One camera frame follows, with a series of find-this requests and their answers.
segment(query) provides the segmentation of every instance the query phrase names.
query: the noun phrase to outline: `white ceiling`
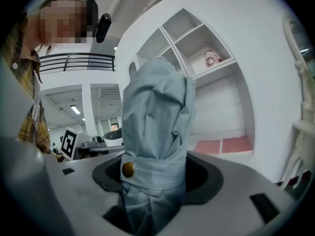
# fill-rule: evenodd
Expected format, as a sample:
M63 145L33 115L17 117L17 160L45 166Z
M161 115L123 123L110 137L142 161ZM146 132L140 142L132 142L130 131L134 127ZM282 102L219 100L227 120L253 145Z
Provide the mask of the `white ceiling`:
M95 120L115 117L122 112L122 101L118 86L92 85L91 98ZM84 124L81 86L55 88L53 91L41 92L42 105L49 128L58 128L73 124ZM71 108L75 105L81 114Z

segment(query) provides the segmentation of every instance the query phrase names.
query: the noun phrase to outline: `plaid shirt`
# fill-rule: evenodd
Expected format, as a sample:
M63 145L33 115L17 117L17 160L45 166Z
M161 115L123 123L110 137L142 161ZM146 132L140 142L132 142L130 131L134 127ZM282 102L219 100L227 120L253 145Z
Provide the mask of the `plaid shirt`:
M35 76L33 70L36 72L40 82L42 82L39 75L39 56L34 50L31 56L20 57L23 46L23 36L27 23L27 15L26 13L23 13L20 20L8 34L8 37L1 48L1 54L22 87L32 98L34 98ZM42 153L50 153L50 137L41 101L38 124L36 125L36 122L33 120L32 109L30 109L21 126L18 138L21 141L36 144ZM57 159L60 161L64 159L64 157L57 155Z

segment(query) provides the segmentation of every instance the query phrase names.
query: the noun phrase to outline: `upper floor balcony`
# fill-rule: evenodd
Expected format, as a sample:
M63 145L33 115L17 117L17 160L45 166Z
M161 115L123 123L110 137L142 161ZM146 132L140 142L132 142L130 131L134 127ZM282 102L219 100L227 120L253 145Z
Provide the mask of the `upper floor balcony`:
M115 56L59 53L41 56L41 90L82 84L117 84Z

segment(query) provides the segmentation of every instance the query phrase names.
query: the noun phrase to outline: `black railing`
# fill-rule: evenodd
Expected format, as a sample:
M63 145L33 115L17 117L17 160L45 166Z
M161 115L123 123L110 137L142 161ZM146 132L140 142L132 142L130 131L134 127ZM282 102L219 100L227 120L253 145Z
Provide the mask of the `black railing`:
M40 57L40 72L70 70L115 71L115 56L96 53L61 53Z

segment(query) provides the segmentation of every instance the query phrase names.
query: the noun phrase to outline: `pink surface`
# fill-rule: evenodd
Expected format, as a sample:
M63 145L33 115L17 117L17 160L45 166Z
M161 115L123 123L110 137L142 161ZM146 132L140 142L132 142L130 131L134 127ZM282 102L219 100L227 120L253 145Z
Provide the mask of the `pink surface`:
M249 150L252 150L252 146L246 136L223 139L222 153L244 152Z
M219 154L220 141L198 142L193 151L204 154Z

